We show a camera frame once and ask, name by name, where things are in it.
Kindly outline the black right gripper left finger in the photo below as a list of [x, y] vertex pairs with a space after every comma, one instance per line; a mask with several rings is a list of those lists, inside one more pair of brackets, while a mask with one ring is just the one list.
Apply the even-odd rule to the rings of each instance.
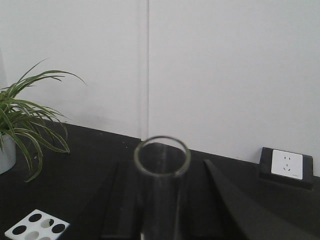
[[139, 240], [141, 216], [137, 201], [139, 188], [133, 162], [117, 165], [115, 179], [100, 231], [102, 240]]

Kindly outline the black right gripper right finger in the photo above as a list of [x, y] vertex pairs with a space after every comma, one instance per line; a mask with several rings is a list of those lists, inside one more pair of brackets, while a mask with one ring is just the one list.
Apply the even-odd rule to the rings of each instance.
[[191, 234], [196, 240], [317, 240], [320, 183], [311, 190], [260, 179], [258, 166], [196, 159], [189, 170]]

